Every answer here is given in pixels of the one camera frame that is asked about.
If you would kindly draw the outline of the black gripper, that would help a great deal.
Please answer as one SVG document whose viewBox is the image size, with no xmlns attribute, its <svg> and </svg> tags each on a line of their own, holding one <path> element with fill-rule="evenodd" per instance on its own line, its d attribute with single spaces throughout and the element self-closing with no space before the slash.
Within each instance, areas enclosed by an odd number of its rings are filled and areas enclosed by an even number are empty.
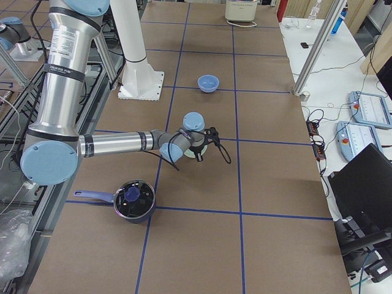
<svg viewBox="0 0 392 294">
<path fill-rule="evenodd" d="M 215 146 L 218 146 L 218 131 L 215 127 L 210 127 L 205 129 L 203 132 L 193 131 L 193 133 L 199 134 L 202 136 L 201 142 L 196 142 L 196 145 L 191 146 L 199 146 L 206 145 L 208 146 L 211 143 L 214 143 Z"/>
</svg>

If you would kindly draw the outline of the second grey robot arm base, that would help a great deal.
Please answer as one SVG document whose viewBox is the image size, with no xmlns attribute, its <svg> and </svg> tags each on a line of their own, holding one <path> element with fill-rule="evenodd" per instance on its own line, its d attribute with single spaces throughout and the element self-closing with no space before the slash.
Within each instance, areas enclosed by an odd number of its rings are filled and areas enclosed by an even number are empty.
<svg viewBox="0 0 392 294">
<path fill-rule="evenodd" d="M 18 17 L 1 19 L 1 57 L 14 61 L 38 62 L 43 55 L 42 45 L 31 37 Z"/>
</svg>

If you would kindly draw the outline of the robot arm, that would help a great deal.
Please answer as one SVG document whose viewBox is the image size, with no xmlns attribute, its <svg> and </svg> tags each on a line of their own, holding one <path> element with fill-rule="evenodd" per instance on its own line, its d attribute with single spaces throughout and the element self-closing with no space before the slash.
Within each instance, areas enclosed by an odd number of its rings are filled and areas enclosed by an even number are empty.
<svg viewBox="0 0 392 294">
<path fill-rule="evenodd" d="M 158 100 L 164 73 L 149 64 L 135 1 L 51 1 L 53 27 L 37 119 L 28 127 L 20 167 L 30 181 L 51 186 L 67 181 L 82 157 L 158 150 L 174 164 L 187 153 L 198 161 L 217 135 L 205 128 L 197 112 L 185 115 L 173 134 L 162 130 L 110 135 L 81 135 L 76 112 L 91 42 L 101 32 L 103 15 L 111 10 L 126 60 L 119 97 Z"/>
</svg>

